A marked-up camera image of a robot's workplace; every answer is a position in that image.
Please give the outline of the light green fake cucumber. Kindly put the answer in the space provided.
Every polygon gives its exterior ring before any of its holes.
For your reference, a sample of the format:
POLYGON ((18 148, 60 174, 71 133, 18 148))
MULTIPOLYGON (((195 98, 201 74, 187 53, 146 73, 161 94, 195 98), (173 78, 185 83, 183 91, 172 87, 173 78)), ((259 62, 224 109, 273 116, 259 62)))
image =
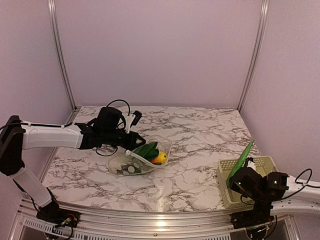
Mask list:
POLYGON ((226 179, 226 185, 228 187, 231 186, 230 184, 230 180, 231 178, 234 176, 234 174, 243 167, 243 165, 245 164, 245 161, 250 153, 251 148, 254 145, 255 140, 251 140, 250 143, 245 147, 245 149, 243 150, 243 152, 241 153, 240 157, 238 158, 237 162, 235 163, 234 167, 232 168, 232 170, 230 171, 227 179, 226 179))

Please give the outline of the green fake leafy vegetable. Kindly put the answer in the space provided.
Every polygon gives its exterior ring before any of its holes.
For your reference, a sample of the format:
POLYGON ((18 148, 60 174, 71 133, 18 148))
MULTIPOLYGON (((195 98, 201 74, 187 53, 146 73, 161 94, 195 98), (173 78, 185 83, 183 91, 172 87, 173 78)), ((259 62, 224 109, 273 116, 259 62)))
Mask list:
POLYGON ((160 153, 157 147, 158 142, 154 141, 135 149, 133 152, 150 162, 151 160, 155 159, 160 153))

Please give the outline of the clear polka-dot zip bag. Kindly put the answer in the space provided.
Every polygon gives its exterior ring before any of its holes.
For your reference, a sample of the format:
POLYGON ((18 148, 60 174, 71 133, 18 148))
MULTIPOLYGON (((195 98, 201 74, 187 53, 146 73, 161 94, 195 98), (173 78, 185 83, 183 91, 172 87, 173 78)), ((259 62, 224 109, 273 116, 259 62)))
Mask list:
POLYGON ((163 168, 168 163, 173 141, 161 135, 150 135, 146 138, 146 144, 151 142, 158 142, 158 150, 167 154, 167 161, 164 165, 152 164, 151 161, 135 154, 134 150, 125 150, 117 152, 110 158, 106 164, 107 169, 115 175, 135 176, 163 168))

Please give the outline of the pale green plastic basket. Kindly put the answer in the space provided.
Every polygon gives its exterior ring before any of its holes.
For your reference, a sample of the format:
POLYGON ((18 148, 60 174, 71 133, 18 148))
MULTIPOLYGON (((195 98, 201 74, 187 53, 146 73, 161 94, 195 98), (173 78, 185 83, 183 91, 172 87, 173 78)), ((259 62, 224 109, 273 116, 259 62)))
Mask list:
POLYGON ((237 159, 219 160, 217 181, 225 209, 253 205, 254 201, 272 202, 284 194, 278 169, 270 156, 249 157, 233 176, 237 159))

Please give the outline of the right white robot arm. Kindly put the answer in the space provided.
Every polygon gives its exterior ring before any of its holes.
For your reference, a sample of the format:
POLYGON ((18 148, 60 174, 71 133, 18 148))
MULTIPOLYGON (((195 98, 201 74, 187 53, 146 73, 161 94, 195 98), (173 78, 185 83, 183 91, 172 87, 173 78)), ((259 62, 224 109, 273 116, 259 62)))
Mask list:
POLYGON ((279 172, 270 156, 222 160, 220 165, 226 167, 225 207, 251 207, 245 213, 252 224, 267 215, 320 214, 320 184, 311 180, 310 168, 292 176, 279 172))

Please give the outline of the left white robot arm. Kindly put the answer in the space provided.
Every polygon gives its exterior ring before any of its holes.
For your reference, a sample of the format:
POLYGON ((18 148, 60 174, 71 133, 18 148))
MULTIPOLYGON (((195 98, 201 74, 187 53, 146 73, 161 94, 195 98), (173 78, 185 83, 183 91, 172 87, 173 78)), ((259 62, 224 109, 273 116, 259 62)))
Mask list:
POLYGON ((27 193, 51 222, 58 223, 63 211, 32 168, 58 148, 91 150, 107 145, 132 151, 146 142, 131 129, 141 117, 140 111, 124 114, 110 106, 102 107, 87 123, 35 123, 12 115, 0 128, 0 172, 27 193))

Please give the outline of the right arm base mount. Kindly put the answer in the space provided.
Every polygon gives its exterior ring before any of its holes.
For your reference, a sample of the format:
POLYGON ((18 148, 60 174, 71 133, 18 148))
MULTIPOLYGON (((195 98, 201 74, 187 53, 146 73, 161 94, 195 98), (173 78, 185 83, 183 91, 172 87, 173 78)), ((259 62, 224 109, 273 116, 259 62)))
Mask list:
POLYGON ((255 201, 253 209, 235 212, 230 215, 230 222, 234 229, 253 227, 255 225, 272 222, 273 205, 270 201, 255 201))

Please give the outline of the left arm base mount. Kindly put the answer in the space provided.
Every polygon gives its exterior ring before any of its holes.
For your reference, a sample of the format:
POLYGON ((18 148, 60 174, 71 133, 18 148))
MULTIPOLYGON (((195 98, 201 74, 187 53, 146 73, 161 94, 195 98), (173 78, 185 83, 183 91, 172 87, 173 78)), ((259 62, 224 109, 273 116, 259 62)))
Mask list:
POLYGON ((72 227, 76 228, 79 222, 80 213, 78 211, 60 208, 55 196, 50 192, 51 202, 37 208, 36 217, 40 220, 55 224, 56 228, 59 227, 72 227))

